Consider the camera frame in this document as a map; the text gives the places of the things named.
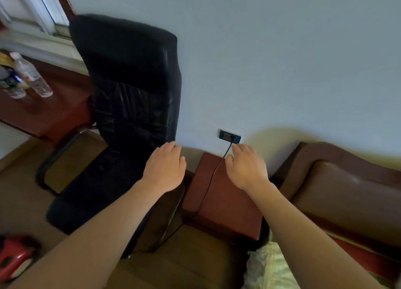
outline black cable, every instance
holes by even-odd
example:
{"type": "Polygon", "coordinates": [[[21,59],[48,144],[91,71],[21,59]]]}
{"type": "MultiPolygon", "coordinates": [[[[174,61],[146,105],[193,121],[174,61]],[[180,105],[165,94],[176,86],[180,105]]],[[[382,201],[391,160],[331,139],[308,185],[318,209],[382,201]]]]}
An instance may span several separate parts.
{"type": "MultiPolygon", "coordinates": [[[[207,193],[209,192],[210,185],[212,184],[213,176],[214,176],[214,174],[216,173],[218,167],[219,167],[219,166],[221,165],[221,163],[223,162],[224,158],[226,157],[228,151],[230,150],[231,146],[233,145],[233,142],[234,142],[233,140],[230,142],[230,145],[229,145],[228,149],[226,150],[225,154],[223,155],[223,157],[221,158],[221,160],[220,160],[220,162],[218,163],[217,167],[215,168],[215,170],[214,170],[212,176],[210,177],[209,185],[208,185],[208,187],[207,187],[207,189],[206,189],[206,193],[204,194],[204,196],[203,196],[203,198],[202,198],[202,202],[200,203],[199,209],[194,213],[193,216],[191,216],[191,219],[194,219],[194,218],[199,214],[199,212],[201,211],[202,206],[203,206],[203,203],[204,203],[204,200],[205,200],[205,198],[206,198],[206,195],[207,195],[207,193]]],[[[156,249],[153,249],[152,251],[138,250],[138,251],[133,252],[132,254],[135,254],[135,253],[154,253],[154,252],[156,252],[158,249],[161,248],[161,246],[164,245],[165,242],[167,242],[174,234],[176,234],[176,232],[177,232],[183,225],[184,225],[184,223],[182,222],[182,223],[177,227],[177,229],[175,229],[175,230],[173,231],[173,233],[171,233],[159,246],[157,246],[156,249]]]]}

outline window sill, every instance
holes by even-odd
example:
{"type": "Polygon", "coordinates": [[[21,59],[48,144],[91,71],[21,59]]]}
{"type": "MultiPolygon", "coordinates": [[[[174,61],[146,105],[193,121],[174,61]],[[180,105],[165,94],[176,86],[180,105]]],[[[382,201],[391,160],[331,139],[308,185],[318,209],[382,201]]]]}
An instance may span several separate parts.
{"type": "Polygon", "coordinates": [[[70,40],[37,37],[10,29],[0,31],[0,48],[88,75],[88,70],[70,40]]]}

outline brown carpet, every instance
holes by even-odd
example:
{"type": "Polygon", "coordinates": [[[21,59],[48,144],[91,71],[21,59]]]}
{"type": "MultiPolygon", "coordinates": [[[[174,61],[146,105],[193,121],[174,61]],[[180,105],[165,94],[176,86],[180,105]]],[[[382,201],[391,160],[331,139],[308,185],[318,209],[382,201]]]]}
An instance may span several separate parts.
{"type": "MultiPolygon", "coordinates": [[[[62,190],[105,148],[104,142],[84,134],[49,171],[47,184],[62,190]]],[[[39,164],[51,152],[40,144],[0,173],[0,233],[28,233],[48,252],[66,236],[48,224],[45,215],[53,196],[34,182],[39,164]]],[[[157,238],[180,188],[166,194],[141,236],[136,250],[157,238]]],[[[180,224],[180,216],[171,230],[180,224]]],[[[246,255],[228,243],[184,225],[155,254],[138,253],[119,262],[108,288],[238,288],[246,255]]]]}

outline black leather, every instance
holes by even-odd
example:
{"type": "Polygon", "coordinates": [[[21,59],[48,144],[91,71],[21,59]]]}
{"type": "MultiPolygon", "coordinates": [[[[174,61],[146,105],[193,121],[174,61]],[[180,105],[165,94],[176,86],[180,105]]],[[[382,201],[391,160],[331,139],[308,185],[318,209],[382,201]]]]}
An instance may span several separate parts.
{"type": "MultiPolygon", "coordinates": [[[[66,234],[124,194],[142,177],[152,151],[175,139],[181,93],[172,33],[127,20],[78,15],[70,22],[70,34],[88,68],[93,118],[108,147],[48,210],[47,220],[66,234]]],[[[133,240],[145,223],[146,218],[133,240]]]]}

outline bed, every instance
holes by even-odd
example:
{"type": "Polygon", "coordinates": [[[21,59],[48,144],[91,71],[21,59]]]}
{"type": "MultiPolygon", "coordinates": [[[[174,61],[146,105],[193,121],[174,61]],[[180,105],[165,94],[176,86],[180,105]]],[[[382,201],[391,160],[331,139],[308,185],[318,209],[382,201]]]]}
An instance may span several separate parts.
{"type": "MultiPolygon", "coordinates": [[[[384,287],[395,288],[401,267],[401,171],[329,143],[300,143],[271,181],[384,287]]],[[[250,252],[243,288],[276,288],[277,271],[280,288],[297,288],[285,265],[270,235],[250,252]]]]}

